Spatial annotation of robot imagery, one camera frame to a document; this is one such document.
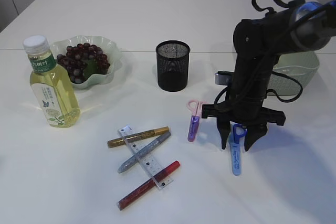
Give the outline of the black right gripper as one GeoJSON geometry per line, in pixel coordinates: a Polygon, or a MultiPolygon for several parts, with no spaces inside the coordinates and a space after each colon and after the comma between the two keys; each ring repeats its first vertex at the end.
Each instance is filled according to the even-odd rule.
{"type": "Polygon", "coordinates": [[[202,107],[202,118],[217,118],[217,129],[221,138],[221,148],[226,148],[227,139],[231,132],[230,122],[246,126],[247,132],[244,140],[244,149],[249,151],[252,145],[265,136],[267,123],[283,126],[285,114],[282,111],[263,107],[267,96],[270,77],[258,77],[246,96],[234,103],[238,97],[236,93],[236,79],[233,77],[230,85],[225,86],[227,94],[221,103],[205,104],[202,107]]]}

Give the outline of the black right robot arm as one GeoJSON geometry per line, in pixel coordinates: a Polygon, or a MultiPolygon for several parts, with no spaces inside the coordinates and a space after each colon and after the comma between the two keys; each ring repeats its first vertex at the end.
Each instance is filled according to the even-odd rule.
{"type": "Polygon", "coordinates": [[[334,36],[335,1],[322,5],[297,0],[282,12],[238,23],[233,34],[235,69],[215,77],[224,86],[219,94],[224,101],[216,98],[202,108],[202,118],[217,119],[221,147],[226,147],[233,122],[247,130],[246,150],[267,133],[268,123],[284,125],[283,112],[263,107],[274,65],[284,54],[319,50],[334,36]]]}

